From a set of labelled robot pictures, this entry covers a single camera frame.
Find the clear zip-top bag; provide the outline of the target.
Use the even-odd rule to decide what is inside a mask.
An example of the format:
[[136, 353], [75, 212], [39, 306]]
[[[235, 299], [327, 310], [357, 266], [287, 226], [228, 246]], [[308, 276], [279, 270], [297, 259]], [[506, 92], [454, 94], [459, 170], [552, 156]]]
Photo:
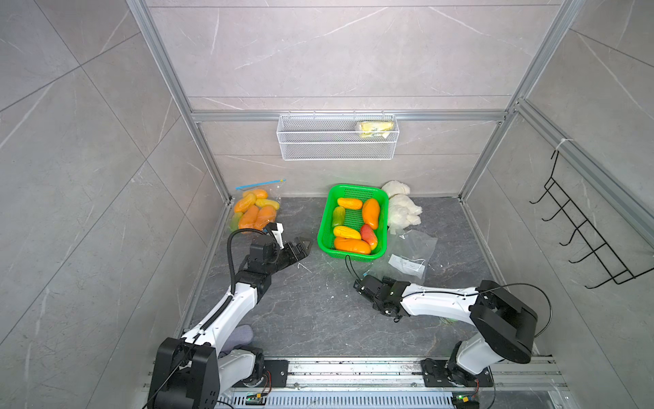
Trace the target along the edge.
[[377, 276], [423, 284], [437, 243], [426, 233], [398, 230], [388, 236], [387, 250], [375, 267]]
[[275, 223], [285, 184], [286, 180], [279, 179], [236, 187], [230, 230], [252, 228], [262, 231], [269, 223]]

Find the green yellow mango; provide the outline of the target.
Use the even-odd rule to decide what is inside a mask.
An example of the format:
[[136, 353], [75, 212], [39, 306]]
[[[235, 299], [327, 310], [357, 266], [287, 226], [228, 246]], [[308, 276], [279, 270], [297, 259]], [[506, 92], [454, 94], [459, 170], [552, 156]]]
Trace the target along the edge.
[[229, 223], [229, 229], [231, 232], [239, 229], [240, 219], [242, 218], [243, 214], [244, 214], [243, 212], [233, 213], [233, 216]]

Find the yellow orange mango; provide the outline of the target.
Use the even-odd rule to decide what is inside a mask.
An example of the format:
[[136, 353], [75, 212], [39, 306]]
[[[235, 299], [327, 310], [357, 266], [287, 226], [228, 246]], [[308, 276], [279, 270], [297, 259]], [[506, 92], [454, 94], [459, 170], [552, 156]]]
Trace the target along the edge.
[[256, 200], [256, 194], [246, 193], [243, 198], [235, 204], [234, 211], [236, 213], [246, 213], [246, 211], [255, 204]]

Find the large orange mango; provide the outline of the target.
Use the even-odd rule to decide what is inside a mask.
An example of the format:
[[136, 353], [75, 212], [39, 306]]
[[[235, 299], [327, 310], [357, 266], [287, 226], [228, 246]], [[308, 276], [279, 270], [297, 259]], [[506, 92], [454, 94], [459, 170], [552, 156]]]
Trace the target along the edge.
[[373, 230], [377, 230], [379, 227], [380, 213], [381, 207], [376, 199], [371, 198], [364, 202], [361, 209], [361, 215], [365, 225]]

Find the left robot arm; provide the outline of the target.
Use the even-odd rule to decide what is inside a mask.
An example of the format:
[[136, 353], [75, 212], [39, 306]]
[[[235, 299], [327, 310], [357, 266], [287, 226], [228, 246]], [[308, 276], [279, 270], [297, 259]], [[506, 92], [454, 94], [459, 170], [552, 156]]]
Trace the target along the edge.
[[197, 325], [158, 347], [146, 408], [213, 408], [237, 384], [262, 386], [269, 394], [284, 384], [284, 373], [266, 367], [261, 349], [248, 344], [226, 350], [234, 330], [259, 303], [272, 277], [307, 258], [310, 239], [282, 238], [280, 223], [252, 229], [250, 253], [239, 266], [228, 251], [230, 286], [225, 296]]

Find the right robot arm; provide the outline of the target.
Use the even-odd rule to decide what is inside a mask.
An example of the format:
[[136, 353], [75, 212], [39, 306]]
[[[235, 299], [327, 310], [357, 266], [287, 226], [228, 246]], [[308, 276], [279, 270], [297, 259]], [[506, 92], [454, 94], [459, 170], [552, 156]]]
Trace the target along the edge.
[[447, 361], [421, 361], [426, 385], [444, 378], [459, 387], [478, 387], [480, 375], [496, 363], [530, 363], [534, 340], [553, 319], [549, 296], [533, 284], [524, 286], [539, 291], [548, 305], [548, 318], [541, 330], [536, 328], [538, 313], [507, 290], [513, 284], [481, 281], [478, 286], [463, 289], [426, 287], [388, 277], [360, 276], [351, 257], [345, 258], [345, 265], [354, 277], [354, 290], [395, 323], [405, 317], [434, 316], [475, 327], [477, 333], [457, 342]]

